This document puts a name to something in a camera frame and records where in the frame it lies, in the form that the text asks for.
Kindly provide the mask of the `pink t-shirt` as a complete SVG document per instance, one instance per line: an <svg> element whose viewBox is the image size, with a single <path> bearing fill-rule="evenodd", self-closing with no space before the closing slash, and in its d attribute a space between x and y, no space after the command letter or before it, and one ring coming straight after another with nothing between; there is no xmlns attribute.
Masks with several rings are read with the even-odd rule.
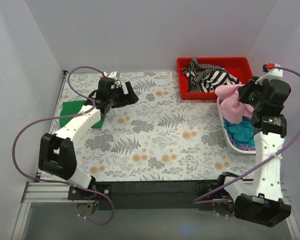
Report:
<svg viewBox="0 0 300 240"><path fill-rule="evenodd" d="M214 91L221 100L219 112L232 124L241 123L243 117L251 119L253 116L253 107L238 100L238 89L243 86L243 84L221 85Z"/></svg>

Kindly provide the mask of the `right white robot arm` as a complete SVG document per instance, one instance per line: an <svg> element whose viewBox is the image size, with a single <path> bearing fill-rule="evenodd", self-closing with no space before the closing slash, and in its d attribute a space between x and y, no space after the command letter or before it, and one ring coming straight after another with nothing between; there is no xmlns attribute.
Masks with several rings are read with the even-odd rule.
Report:
<svg viewBox="0 0 300 240"><path fill-rule="evenodd" d="M238 89L238 101L252 106L255 163L252 189L241 193L234 202L236 218L274 227L291 214L280 186L281 154L287 135L287 120L282 114L291 93L288 83L279 80L251 79Z"/></svg>

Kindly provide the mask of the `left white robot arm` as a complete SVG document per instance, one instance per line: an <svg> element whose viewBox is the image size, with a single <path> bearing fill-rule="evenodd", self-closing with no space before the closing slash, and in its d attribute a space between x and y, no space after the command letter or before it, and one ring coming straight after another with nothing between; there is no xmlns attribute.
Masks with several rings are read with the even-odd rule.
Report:
<svg viewBox="0 0 300 240"><path fill-rule="evenodd" d="M84 102L78 116L53 134L46 133L40 140L38 168L46 173L79 186L79 194L85 200L96 196L95 180L78 166L75 145L111 109L135 104L139 98L129 81L125 82L124 92L121 81L103 77L98 88L92 91Z"/></svg>

